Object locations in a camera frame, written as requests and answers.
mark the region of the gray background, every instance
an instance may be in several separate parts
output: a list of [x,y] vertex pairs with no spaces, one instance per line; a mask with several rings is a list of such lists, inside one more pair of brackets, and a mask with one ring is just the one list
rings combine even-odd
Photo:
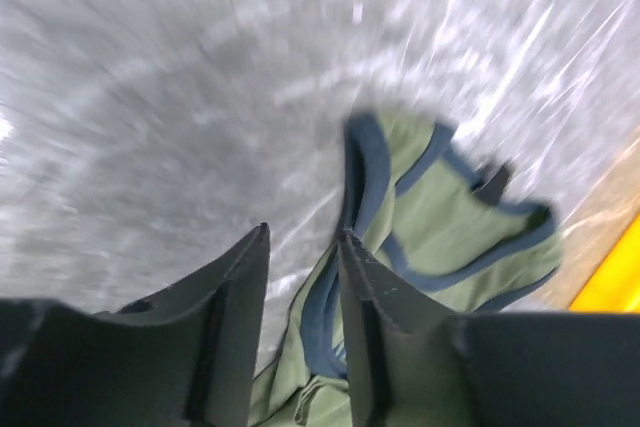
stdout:
[[115,308],[273,231],[259,365],[326,248],[340,124],[458,122],[566,218],[640,124],[638,0],[0,0],[0,294]]

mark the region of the yellow strip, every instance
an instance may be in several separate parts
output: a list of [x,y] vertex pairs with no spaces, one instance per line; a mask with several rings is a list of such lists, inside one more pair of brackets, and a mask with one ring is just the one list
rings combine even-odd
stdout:
[[640,215],[589,279],[570,310],[640,313]]

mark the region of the black tag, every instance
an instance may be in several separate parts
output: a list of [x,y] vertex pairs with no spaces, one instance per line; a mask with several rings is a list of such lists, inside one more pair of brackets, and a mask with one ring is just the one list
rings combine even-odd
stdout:
[[497,205],[507,188],[512,173],[509,164],[502,164],[498,170],[494,171],[489,180],[474,189],[473,195],[487,205]]

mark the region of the folded cloth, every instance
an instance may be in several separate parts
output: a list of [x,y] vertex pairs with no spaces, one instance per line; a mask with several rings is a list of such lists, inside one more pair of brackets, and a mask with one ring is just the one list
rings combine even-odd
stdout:
[[[452,147],[453,133],[402,111],[350,118],[340,227],[445,306],[499,310],[553,275],[561,259],[557,223],[546,203],[500,199],[495,188],[504,181],[492,185],[472,169]],[[250,425],[272,417],[265,425],[314,425],[316,399],[333,399],[329,411],[346,411],[349,425],[337,262],[332,245],[298,292],[281,353],[254,381]],[[283,408],[293,417],[274,416]],[[272,424],[277,419],[285,423]]]

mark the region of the green fabric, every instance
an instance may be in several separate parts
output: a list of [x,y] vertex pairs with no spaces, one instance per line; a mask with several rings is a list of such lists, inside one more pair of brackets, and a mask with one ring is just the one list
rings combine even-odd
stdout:
[[[447,307],[464,312],[473,311],[501,294],[527,287],[548,276],[560,264],[558,235],[542,233],[553,222],[550,209],[544,204],[534,204],[523,212],[519,207],[496,208],[482,203],[469,185],[467,177],[473,173],[460,170],[445,159],[445,151],[447,155],[452,152],[448,145],[442,144],[435,162],[398,196],[396,183],[427,149],[434,152],[439,145],[435,145],[435,132],[442,133],[443,129],[433,119],[406,112],[371,115],[382,133],[379,140],[386,145],[390,165],[388,176],[383,179],[386,193],[375,217],[363,233],[356,233],[381,263],[394,270],[398,268],[386,248],[390,237],[397,241],[411,273],[432,277],[457,272],[483,256],[504,253],[505,247],[524,245],[508,255],[498,256],[455,285],[423,290]],[[379,164],[375,165],[384,165],[384,155],[371,158],[370,152],[361,154],[371,165],[376,162]],[[367,183],[380,181],[369,174],[365,178]],[[305,300],[320,273],[330,264],[334,250],[334,246],[327,250],[296,296],[280,357],[254,381],[251,426],[351,425],[346,382],[311,375],[300,335]],[[343,342],[339,304],[333,327],[333,345],[339,346]]]

